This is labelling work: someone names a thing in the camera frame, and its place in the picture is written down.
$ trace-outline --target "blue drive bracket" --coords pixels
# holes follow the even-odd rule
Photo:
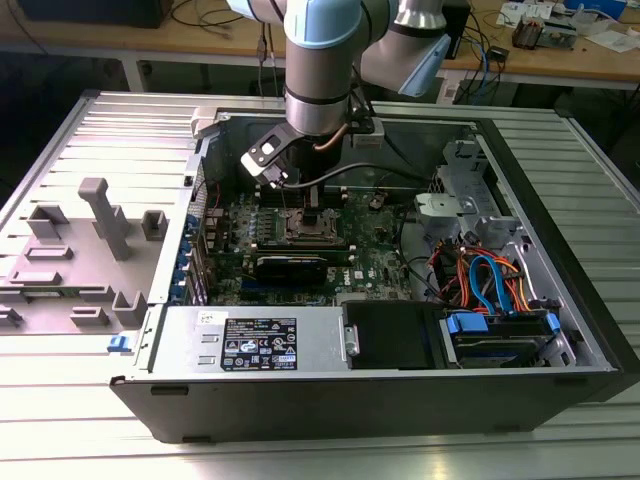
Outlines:
[[[476,312],[458,312],[447,317],[447,327],[451,335],[460,332],[488,332],[489,325],[484,315]]]

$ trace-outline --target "blue cable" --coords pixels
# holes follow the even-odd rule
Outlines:
[[[469,283],[471,284],[471,291],[476,296],[476,298],[485,306],[491,315],[495,315],[496,309],[493,307],[491,302],[487,300],[480,292],[478,288],[478,274],[476,270],[478,268],[478,264],[485,260],[491,270],[493,271],[493,278],[496,282],[496,293],[498,294],[498,300],[500,301],[500,308],[502,308],[503,312],[512,312],[513,307],[511,306],[511,300],[509,299],[509,295],[504,291],[504,282],[502,280],[502,272],[500,271],[500,267],[491,257],[487,257],[486,255],[478,255],[473,259],[471,265],[469,265]]]
[[[487,82],[487,76],[489,75],[489,62],[487,60],[487,54],[486,54],[486,52],[484,51],[484,48],[482,48],[482,45],[480,45],[479,42],[476,42],[475,40],[473,40],[471,38],[465,38],[465,40],[467,40],[472,45],[475,45],[476,47],[478,47],[478,50],[480,50],[480,53],[482,54],[482,63],[484,63],[484,75],[482,76],[482,81],[480,83],[480,88],[476,91],[475,95],[473,96],[473,100],[471,101],[471,105],[475,105],[476,102],[480,98],[480,92],[482,92],[482,90],[484,89],[484,86],[485,86],[485,84]]]

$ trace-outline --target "connector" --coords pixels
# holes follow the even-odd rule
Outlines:
[[[262,24],[262,30],[260,37],[258,37],[258,46],[256,47],[256,58],[260,65],[267,61],[267,38],[264,34],[264,23]]]
[[[489,325],[484,315],[475,312],[458,312],[447,317],[449,333],[488,332]]]

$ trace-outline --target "blue latch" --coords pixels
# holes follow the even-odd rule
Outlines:
[[[189,253],[190,251],[191,251],[191,244],[189,243],[189,240],[183,238],[182,241],[180,242],[180,252]]]
[[[181,285],[171,285],[169,287],[169,295],[182,297],[184,295],[184,287]]]
[[[462,332],[488,332],[489,325],[487,324],[484,315],[475,312],[458,312],[449,315],[447,317],[447,327],[449,333],[454,334],[460,331]]]
[[[558,320],[555,313],[547,313],[547,322],[549,323],[549,327],[551,327],[553,333],[558,333],[560,331],[560,320]]]
[[[172,280],[173,282],[180,282],[181,280],[184,280],[186,278],[186,273],[184,273],[183,270],[176,270],[173,272],[173,277]]]
[[[176,263],[179,266],[184,267],[187,265],[187,263],[189,263],[189,259],[186,257],[186,255],[179,253],[178,256],[176,257]]]
[[[114,335],[111,337],[107,352],[130,352],[129,337],[125,335]]]
[[[188,214],[188,215],[187,215],[187,220],[186,220],[186,222],[187,222],[187,225],[186,225],[186,226],[187,226],[188,228],[198,228],[198,225],[200,224],[200,222],[198,221],[198,219],[197,219],[194,215],[191,215],[191,214]]]

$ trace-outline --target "white sticker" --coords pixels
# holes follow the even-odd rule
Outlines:
[[[198,312],[198,325],[222,324],[229,317],[229,312],[200,310]]]

